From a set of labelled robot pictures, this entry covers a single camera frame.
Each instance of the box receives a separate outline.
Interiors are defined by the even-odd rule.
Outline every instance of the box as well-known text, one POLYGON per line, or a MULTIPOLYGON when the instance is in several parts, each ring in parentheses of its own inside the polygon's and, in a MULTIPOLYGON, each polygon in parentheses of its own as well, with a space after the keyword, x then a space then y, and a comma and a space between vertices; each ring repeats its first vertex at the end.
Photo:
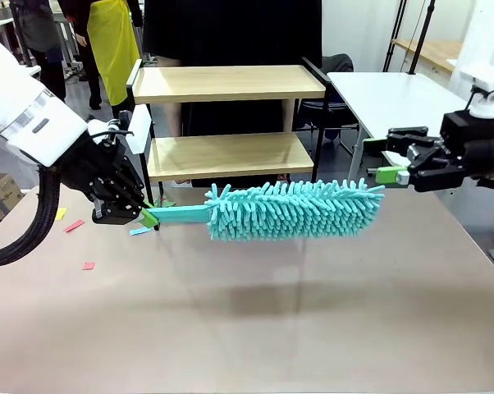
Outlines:
POLYGON ((10 174, 0 173, 0 220, 21 201, 23 194, 10 174))

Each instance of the chenille bristle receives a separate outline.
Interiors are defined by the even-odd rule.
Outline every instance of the chenille bristle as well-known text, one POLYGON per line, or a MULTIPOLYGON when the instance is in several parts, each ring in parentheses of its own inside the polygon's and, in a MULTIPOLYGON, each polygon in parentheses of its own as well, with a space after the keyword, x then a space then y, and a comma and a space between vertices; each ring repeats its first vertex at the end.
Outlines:
POLYGON ((377 215, 384 186, 367 189, 364 179, 323 183, 277 182, 231 191, 217 187, 206 196, 208 229, 214 240, 277 241, 293 237, 355 236, 377 215))

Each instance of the yellow apron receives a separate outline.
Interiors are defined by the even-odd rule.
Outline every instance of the yellow apron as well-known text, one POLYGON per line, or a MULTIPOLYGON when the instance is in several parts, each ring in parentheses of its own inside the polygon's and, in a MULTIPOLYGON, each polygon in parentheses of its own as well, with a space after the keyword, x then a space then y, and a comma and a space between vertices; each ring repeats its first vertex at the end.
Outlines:
POLYGON ((87 30, 108 101, 118 105, 126 99, 126 80, 140 58, 126 0, 93 2, 87 30))

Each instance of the red paper piece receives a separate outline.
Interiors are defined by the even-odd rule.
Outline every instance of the red paper piece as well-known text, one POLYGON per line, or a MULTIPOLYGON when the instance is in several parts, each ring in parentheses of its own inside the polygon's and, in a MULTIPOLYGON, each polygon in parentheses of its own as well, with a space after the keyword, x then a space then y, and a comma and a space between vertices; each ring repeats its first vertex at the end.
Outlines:
POLYGON ((94 265, 96 265, 96 263, 84 263, 83 264, 83 270, 94 269, 94 265))
POLYGON ((78 220, 77 222, 75 222, 74 224, 71 224, 69 227, 67 227, 63 231, 64 232, 70 232, 70 231, 74 230, 75 228, 81 226, 82 224, 85 224, 85 221, 84 220, 78 220))

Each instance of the floor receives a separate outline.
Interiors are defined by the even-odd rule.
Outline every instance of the floor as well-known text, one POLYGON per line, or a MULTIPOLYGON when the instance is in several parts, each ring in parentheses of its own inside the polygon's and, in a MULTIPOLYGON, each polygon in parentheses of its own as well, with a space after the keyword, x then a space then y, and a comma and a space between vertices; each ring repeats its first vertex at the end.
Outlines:
MULTIPOLYGON (((66 103, 80 116, 86 119, 89 116, 100 120, 110 120, 112 111, 107 103, 107 96, 103 91, 103 104, 99 111, 92 111, 88 106, 89 87, 86 82, 78 81, 77 77, 71 77, 67 81, 66 103)), ((163 116, 162 106, 152 107, 154 128, 157 137, 167 136, 167 124, 163 116)), ((299 133, 300 139, 306 149, 311 149, 311 143, 316 141, 316 135, 311 138, 308 131, 299 133)), ((344 131, 342 139, 347 146, 356 142, 356 135, 351 131, 344 131)), ((332 179, 345 179, 349 171, 351 158, 337 142, 334 144, 324 140, 322 147, 322 160, 320 162, 318 179, 324 181, 332 179)), ((133 159, 136 168, 140 168, 137 158, 133 159)), ((359 176, 366 177, 369 185, 373 179, 368 178, 365 169, 380 167, 385 163, 380 158, 364 157, 359 176)), ((24 164, 21 160, 0 149, 0 172, 10 172, 22 189, 29 189, 37 185, 37 172, 33 167, 24 164)), ((308 180, 310 174, 295 174, 292 179, 308 180)), ((478 242, 483 250, 494 247, 494 190, 486 190, 475 187, 472 181, 466 181, 464 185, 451 193, 438 192, 444 205, 456 216, 464 229, 478 242)))

